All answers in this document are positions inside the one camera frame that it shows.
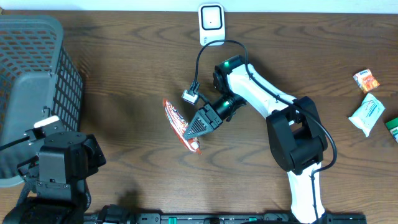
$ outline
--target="white wall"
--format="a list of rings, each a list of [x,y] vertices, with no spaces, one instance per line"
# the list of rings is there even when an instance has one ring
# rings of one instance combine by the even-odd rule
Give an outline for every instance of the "white wall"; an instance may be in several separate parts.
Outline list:
[[[197,11],[203,0],[0,0],[4,9]],[[398,0],[217,0],[227,12],[398,13]]]

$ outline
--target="wood grain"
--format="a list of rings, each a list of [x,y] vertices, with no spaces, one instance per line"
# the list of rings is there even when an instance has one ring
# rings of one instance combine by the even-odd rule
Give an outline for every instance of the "wood grain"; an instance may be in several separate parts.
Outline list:
[[[266,122],[251,106],[200,139],[203,155],[184,149],[169,128],[162,99],[189,120],[181,92],[192,81],[200,44],[191,12],[7,11],[48,14],[65,30],[64,45],[85,78],[81,130],[94,133],[108,163],[88,179],[90,212],[118,203],[170,212],[288,210],[286,173],[275,163]],[[384,123],[398,116],[398,16],[226,13],[227,38],[241,41],[264,78],[289,94],[309,96],[338,146],[321,174],[322,202],[332,212],[361,212],[368,223],[397,223],[398,147]],[[213,67],[242,50],[206,49],[201,92],[214,100]],[[370,137],[347,119],[364,98],[353,74],[370,68],[386,107]],[[324,164],[330,162],[331,149]],[[21,187],[1,189],[0,218]]]

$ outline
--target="red snack wrapper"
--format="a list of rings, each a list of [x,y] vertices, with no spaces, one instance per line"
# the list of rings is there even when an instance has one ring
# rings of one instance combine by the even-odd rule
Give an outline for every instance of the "red snack wrapper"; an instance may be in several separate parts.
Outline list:
[[[369,69],[358,72],[354,75],[354,79],[363,93],[367,94],[369,91],[377,88],[380,84],[372,75]]]
[[[169,119],[170,125],[180,142],[190,151],[200,155],[201,151],[199,147],[199,139],[193,138],[185,140],[183,137],[185,131],[188,128],[188,123],[184,120],[184,118],[180,115],[180,113],[177,111],[177,109],[175,109],[175,107],[170,103],[169,100],[163,99],[163,107],[166,117]]]

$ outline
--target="gray plastic basket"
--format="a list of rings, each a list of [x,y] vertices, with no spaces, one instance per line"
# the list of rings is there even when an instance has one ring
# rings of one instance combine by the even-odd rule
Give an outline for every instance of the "gray plastic basket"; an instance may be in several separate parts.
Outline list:
[[[0,16],[1,145],[52,115],[66,130],[78,130],[83,80],[62,40],[62,26],[52,17]],[[39,149],[23,142],[0,152],[0,187],[20,184],[17,165]]]

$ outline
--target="small orange box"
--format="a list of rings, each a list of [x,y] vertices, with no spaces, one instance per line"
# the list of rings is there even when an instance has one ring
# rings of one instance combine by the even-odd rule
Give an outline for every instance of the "small orange box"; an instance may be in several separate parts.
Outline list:
[[[354,79],[364,93],[368,93],[380,85],[380,83],[373,77],[372,72],[369,69],[358,72],[354,75]]]

